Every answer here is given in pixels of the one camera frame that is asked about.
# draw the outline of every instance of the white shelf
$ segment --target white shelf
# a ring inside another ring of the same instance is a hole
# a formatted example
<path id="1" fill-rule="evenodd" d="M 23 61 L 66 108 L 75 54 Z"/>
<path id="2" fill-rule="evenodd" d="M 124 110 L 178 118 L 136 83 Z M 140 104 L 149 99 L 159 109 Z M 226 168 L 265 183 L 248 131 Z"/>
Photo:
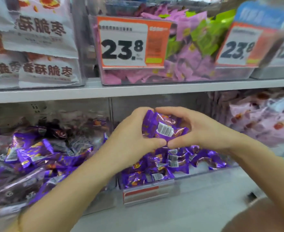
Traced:
<path id="1" fill-rule="evenodd" d="M 77 88 L 24 89 L 0 91 L 0 103 L 174 94 L 271 87 L 284 87 L 284 79 L 248 79 L 244 81 L 104 87 L 101 85 L 99 78 L 92 78 L 88 79 L 86 86 Z"/>

